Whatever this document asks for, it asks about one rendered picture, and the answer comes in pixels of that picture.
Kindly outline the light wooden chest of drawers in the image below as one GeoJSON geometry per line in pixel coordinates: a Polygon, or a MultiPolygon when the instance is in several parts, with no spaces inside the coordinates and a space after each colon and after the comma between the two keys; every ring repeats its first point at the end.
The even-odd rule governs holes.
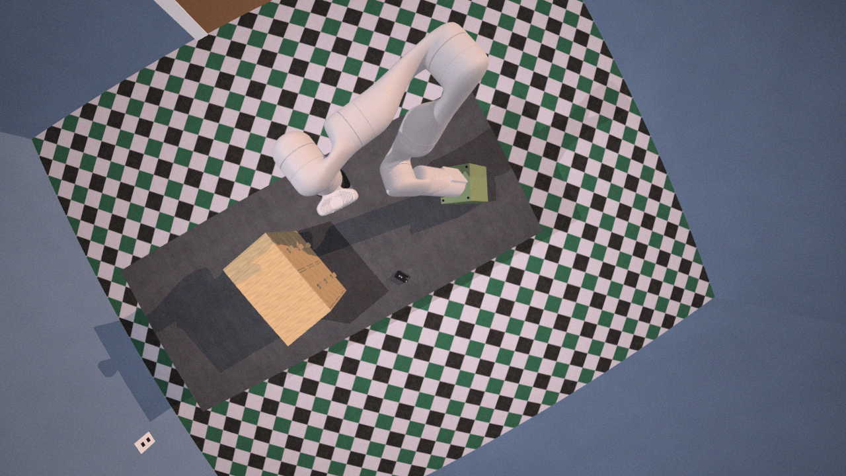
{"type": "Polygon", "coordinates": [[[265,233],[223,269],[287,345],[327,315],[346,292],[329,307],[300,274],[315,263],[294,268],[269,236],[294,233],[298,231],[265,233]]]}

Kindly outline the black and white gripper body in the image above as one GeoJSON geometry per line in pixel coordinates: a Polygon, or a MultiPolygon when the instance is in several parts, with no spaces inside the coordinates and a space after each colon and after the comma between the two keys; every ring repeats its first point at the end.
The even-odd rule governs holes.
{"type": "Polygon", "coordinates": [[[317,207],[317,213],[319,215],[329,215],[334,213],[338,209],[346,207],[358,199],[358,193],[356,190],[350,189],[350,181],[345,174],[342,174],[344,174],[344,171],[341,170],[338,174],[336,174],[336,182],[330,190],[316,195],[319,196],[319,198],[323,196],[317,207]],[[344,182],[344,184],[342,184],[342,182],[344,182]]]}

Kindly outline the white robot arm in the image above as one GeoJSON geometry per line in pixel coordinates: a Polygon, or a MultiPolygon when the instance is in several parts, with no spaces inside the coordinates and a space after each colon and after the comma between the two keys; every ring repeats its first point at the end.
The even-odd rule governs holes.
{"type": "Polygon", "coordinates": [[[380,174],[387,194],[394,198],[457,198],[468,182],[459,169],[423,165],[413,168],[410,159],[431,153],[488,65],[486,52],[461,25],[440,25],[368,90],[325,120],[325,132],[332,144],[327,157],[306,133],[288,132],[273,145],[273,160],[301,195],[327,192],[347,160],[389,127],[408,84],[427,69],[442,86],[442,97],[406,112],[392,148],[381,163],[380,174]]]}

